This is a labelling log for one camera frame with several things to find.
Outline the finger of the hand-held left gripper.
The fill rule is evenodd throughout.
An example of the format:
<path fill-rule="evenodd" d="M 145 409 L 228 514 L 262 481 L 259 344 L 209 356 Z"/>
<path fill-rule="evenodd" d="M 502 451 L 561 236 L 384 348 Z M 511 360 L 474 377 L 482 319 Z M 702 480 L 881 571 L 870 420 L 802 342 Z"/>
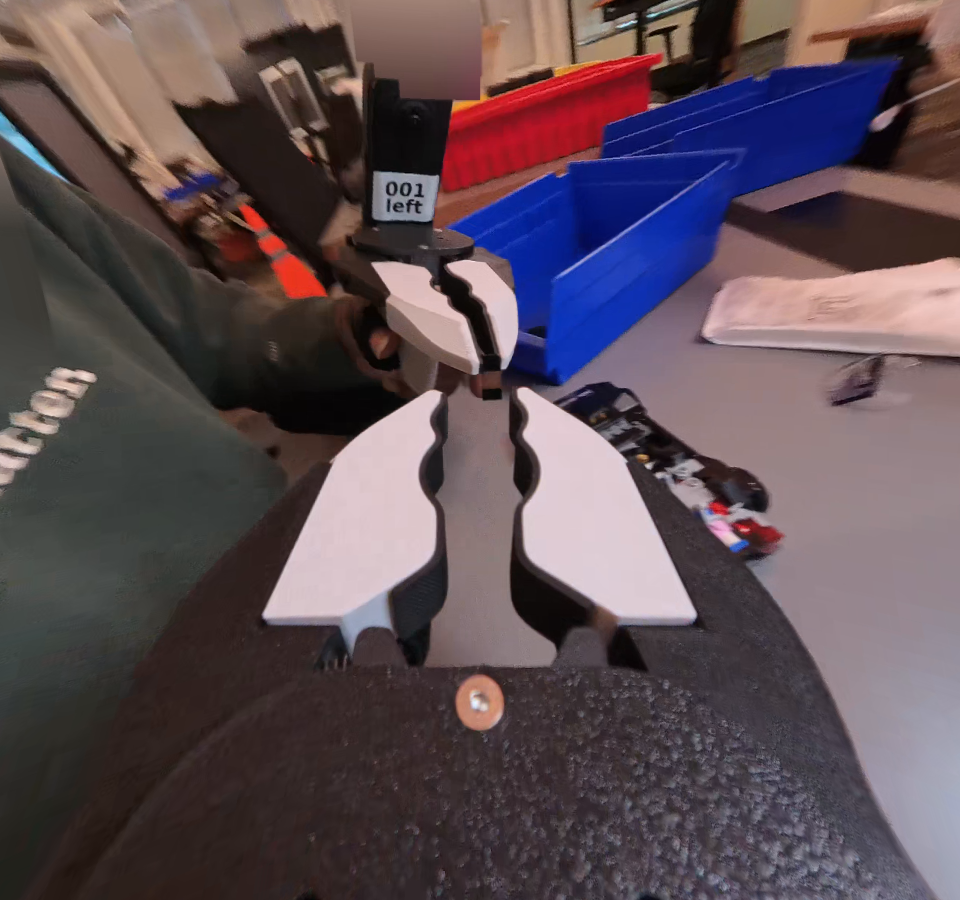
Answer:
<path fill-rule="evenodd" d="M 466 378 L 473 391 L 486 390 L 489 373 L 489 265 L 482 259 L 441 264 L 438 273 L 420 264 L 383 261 L 387 297 L 383 314 L 403 342 L 402 362 L 410 386 L 425 389 L 426 374 L 441 366 Z"/>
<path fill-rule="evenodd" d="M 444 267 L 444 294 L 462 314 L 479 357 L 479 373 L 499 373 L 511 363 L 520 314 L 510 263 L 498 256 L 452 260 Z"/>

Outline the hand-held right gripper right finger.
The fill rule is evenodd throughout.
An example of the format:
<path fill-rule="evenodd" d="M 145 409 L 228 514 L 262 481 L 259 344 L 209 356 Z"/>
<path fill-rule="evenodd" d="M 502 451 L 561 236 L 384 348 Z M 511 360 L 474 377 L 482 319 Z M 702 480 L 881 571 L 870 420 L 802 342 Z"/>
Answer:
<path fill-rule="evenodd" d="M 537 632 L 682 628 L 697 611 L 642 497 L 639 470 L 528 387 L 510 393 L 510 595 Z"/>

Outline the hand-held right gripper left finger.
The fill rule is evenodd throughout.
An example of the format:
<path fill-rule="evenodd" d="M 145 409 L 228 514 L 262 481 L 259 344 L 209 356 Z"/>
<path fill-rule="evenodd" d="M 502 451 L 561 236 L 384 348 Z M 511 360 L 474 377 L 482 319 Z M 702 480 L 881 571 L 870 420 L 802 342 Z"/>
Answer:
<path fill-rule="evenodd" d="M 366 429 L 331 461 L 263 610 L 272 627 L 368 629 L 417 640 L 445 604 L 448 400 L 427 391 Z"/>

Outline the black lego car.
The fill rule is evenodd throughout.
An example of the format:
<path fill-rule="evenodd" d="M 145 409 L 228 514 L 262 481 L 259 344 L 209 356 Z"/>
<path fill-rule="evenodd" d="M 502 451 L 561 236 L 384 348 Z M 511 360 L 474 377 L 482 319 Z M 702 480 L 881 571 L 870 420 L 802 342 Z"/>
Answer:
<path fill-rule="evenodd" d="M 630 389 L 602 381 L 555 405 L 581 420 L 627 461 L 646 468 L 734 555 L 773 555 L 784 534 L 769 520 L 766 486 L 747 470 L 694 450 L 656 421 Z"/>

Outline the blue plastic bin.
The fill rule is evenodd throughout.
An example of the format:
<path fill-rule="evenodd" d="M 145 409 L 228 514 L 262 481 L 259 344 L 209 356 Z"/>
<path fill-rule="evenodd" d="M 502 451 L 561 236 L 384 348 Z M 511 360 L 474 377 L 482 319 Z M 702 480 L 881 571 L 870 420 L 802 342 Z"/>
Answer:
<path fill-rule="evenodd" d="M 571 162 L 455 221 L 510 264 L 510 368 L 563 384 L 706 267 L 745 154 Z"/>
<path fill-rule="evenodd" d="M 740 150 L 736 195 L 852 162 L 867 143 L 894 56 L 786 66 L 608 124 L 601 157 Z"/>

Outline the person's left forearm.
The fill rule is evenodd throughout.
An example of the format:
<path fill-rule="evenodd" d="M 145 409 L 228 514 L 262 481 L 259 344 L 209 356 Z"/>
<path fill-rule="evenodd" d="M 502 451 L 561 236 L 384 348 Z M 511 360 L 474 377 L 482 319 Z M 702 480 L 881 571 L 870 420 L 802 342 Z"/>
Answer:
<path fill-rule="evenodd" d="M 220 412 L 249 410 L 293 434 L 352 436 L 404 405 L 354 352 L 356 297 L 274 303 L 185 264 L 162 240 L 2 140 L 37 258 L 100 291 Z"/>

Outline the clear lego windshield piece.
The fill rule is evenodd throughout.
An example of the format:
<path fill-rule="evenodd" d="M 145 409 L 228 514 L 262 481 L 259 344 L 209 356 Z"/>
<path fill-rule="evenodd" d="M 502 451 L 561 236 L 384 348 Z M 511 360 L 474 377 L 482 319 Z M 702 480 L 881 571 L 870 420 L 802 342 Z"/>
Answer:
<path fill-rule="evenodd" d="M 872 354 L 843 366 L 828 387 L 826 402 L 846 407 L 875 399 L 886 372 L 886 356 Z"/>

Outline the red plastic bin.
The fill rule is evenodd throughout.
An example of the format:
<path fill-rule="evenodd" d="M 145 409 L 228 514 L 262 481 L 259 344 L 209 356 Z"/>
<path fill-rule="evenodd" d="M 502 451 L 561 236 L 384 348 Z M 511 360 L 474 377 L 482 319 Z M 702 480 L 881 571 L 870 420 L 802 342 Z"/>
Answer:
<path fill-rule="evenodd" d="M 579 65 L 497 97 L 455 105 L 440 186 L 447 193 L 600 147 L 605 127 L 643 113 L 663 55 Z"/>

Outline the orange striped object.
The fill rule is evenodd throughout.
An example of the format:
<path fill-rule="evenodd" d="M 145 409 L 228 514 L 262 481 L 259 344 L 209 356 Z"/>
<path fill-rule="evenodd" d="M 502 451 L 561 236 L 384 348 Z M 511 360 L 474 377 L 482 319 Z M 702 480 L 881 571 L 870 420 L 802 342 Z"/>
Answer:
<path fill-rule="evenodd" d="M 328 296 L 313 268 L 289 249 L 253 206 L 243 203 L 239 211 L 268 259 L 271 272 L 286 298 L 299 300 Z"/>

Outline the person's green sweatshirt torso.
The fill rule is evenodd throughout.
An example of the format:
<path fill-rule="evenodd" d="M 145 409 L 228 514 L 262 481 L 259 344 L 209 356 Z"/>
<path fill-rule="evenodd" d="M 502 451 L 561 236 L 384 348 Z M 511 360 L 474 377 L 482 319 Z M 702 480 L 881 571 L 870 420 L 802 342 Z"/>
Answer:
<path fill-rule="evenodd" d="M 284 488 L 100 290 L 38 259 L 2 162 L 2 898 L 89 785 L 131 671 Z"/>

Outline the white printed paper bag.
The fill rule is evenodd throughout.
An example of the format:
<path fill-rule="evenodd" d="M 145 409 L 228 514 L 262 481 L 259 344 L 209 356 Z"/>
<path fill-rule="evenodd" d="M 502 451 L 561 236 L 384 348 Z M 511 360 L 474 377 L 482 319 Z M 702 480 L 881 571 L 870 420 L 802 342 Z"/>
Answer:
<path fill-rule="evenodd" d="M 713 296 L 716 345 L 957 359 L 959 260 L 826 278 L 742 277 Z"/>

